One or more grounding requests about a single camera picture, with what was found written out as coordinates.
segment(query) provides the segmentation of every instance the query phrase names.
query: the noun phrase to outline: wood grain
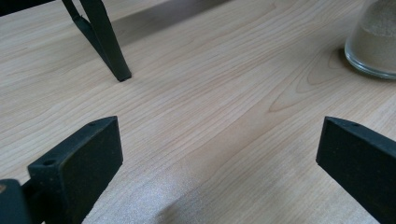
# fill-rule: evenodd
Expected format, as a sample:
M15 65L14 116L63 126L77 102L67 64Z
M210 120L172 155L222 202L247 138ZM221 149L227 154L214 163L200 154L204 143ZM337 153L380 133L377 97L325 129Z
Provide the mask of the wood grain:
M0 18L0 178L117 115L124 164L84 223L375 223L315 162L324 116L396 139L396 83L343 53L362 1L104 3L122 83L62 2Z

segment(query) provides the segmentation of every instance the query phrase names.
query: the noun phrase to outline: wooden table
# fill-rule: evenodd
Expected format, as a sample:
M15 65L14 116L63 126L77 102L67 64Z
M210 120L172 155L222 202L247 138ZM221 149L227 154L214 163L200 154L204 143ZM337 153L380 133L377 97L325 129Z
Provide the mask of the wooden table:
M315 162L325 116L396 138L396 83L343 53L362 3L105 1L122 83L61 1L0 18L0 178L117 115L124 164L84 223L375 223Z

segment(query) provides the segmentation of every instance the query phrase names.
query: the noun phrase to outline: black object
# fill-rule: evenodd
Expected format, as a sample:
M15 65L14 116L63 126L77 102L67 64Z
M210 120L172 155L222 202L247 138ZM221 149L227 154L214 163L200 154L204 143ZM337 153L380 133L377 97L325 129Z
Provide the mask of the black object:
M17 11L24 10L29 7L36 7L54 0L1 0L0 1L0 16L5 16Z
M101 0L80 0L88 19L90 19L87 21L78 14L72 0L62 1L73 22L87 37L117 80L124 81L132 77L103 2Z
M396 142L326 117L317 162L381 223L396 223Z
M30 164L22 187L0 180L0 223L81 223L121 165L117 117L91 122Z

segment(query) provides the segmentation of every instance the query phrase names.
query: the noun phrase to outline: glass jar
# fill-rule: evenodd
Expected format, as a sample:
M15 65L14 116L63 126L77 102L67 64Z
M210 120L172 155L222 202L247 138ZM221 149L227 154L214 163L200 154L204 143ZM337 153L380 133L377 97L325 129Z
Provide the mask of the glass jar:
M362 72L396 79L396 0L365 1L345 52Z

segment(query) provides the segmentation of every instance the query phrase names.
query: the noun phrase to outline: black tripod leg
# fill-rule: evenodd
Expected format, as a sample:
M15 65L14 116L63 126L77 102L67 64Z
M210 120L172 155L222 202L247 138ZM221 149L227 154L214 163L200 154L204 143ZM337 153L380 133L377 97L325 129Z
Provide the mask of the black tripod leg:
M72 0L62 0L78 29L87 37L118 81L131 77L120 45L101 0L80 0L88 18L82 18Z

